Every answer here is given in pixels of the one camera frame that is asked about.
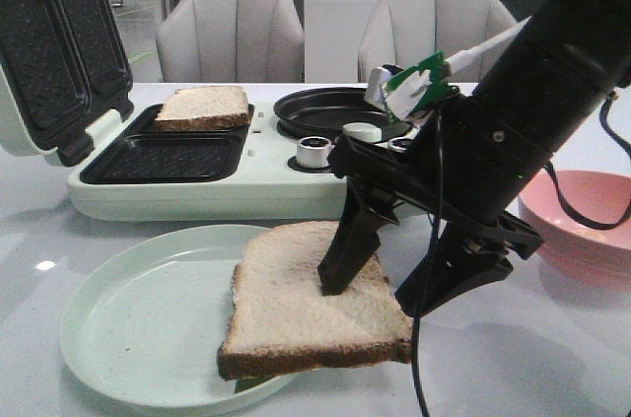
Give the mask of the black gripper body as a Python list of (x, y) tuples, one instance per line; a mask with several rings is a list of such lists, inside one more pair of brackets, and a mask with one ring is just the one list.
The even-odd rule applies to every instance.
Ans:
[(442, 101), (403, 153), (339, 137), (328, 157), (335, 176), (358, 179), (522, 258), (542, 237), (506, 209), (551, 157), (475, 97)]

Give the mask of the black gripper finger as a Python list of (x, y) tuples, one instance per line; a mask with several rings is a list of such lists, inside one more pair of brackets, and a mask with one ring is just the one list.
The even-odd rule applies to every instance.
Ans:
[(348, 179), (343, 211), (333, 240), (317, 267), (325, 295), (343, 293), (381, 241), (378, 230), (398, 224), (392, 194), (358, 179)]
[(474, 237), (448, 224), (438, 243), (395, 291), (405, 314), (423, 316), (472, 289), (505, 280), (513, 265), (506, 249), (484, 243), (477, 252), (466, 246)]

